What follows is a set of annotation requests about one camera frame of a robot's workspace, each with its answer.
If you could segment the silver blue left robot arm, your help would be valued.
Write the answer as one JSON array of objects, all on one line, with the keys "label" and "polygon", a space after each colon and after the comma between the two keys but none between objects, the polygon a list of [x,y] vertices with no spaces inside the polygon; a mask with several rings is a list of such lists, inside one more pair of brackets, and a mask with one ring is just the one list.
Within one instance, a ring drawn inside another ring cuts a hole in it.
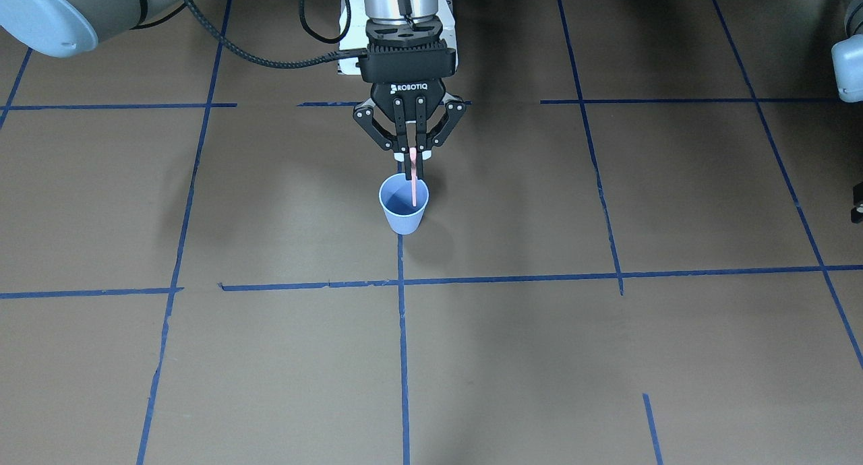
[{"label": "silver blue left robot arm", "polygon": [[569,161],[567,130],[539,120],[542,94],[587,113],[611,185],[776,179],[764,102],[861,140],[847,109],[811,109],[861,100],[861,0],[455,1],[472,105],[441,159],[481,175]]}]

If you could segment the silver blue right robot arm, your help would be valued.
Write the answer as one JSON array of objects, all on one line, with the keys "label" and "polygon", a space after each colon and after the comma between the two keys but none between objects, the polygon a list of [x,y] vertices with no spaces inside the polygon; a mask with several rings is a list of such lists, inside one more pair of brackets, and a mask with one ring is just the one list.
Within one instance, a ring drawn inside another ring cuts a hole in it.
[{"label": "silver blue right robot arm", "polygon": [[116,35],[166,22],[187,9],[224,48],[254,65],[303,69],[347,61],[370,85],[353,118],[380,149],[422,179],[432,149],[444,145],[467,106],[447,93],[457,70],[455,20],[446,0],[342,0],[341,32],[324,37],[305,17],[300,26],[338,50],[301,61],[274,61],[232,43],[206,19],[196,0],[1,0],[2,27],[31,49],[56,59],[95,50]]}]

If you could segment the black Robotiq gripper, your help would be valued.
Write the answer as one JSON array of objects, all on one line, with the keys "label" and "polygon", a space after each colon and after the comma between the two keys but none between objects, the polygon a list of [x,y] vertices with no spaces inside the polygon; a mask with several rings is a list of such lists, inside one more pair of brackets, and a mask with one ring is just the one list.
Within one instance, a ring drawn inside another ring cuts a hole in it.
[{"label": "black Robotiq gripper", "polygon": [[408,125],[415,126],[415,180],[423,177],[423,152],[443,146],[466,112],[465,101],[445,90],[444,79],[412,84],[370,84],[370,97],[353,118],[380,149],[400,154],[410,176]]}]

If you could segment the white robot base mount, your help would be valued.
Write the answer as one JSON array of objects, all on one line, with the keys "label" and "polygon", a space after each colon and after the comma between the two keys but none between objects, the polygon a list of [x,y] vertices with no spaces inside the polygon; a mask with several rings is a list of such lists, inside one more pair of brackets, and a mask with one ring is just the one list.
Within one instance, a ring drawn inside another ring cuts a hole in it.
[{"label": "white robot base mount", "polygon": [[346,0],[339,42],[353,51],[337,62],[343,75],[370,84],[412,84],[449,78],[457,68],[455,15],[450,0]]}]

